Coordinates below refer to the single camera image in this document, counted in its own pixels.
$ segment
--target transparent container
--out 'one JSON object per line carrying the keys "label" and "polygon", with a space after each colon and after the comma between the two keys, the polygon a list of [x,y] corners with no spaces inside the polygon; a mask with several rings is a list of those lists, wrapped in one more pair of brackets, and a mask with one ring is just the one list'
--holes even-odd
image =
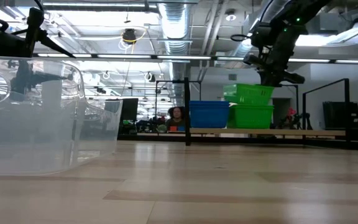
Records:
{"label": "transparent container", "polygon": [[0,57],[0,175],[60,172],[113,153],[122,102],[107,111],[84,92],[71,65]]}

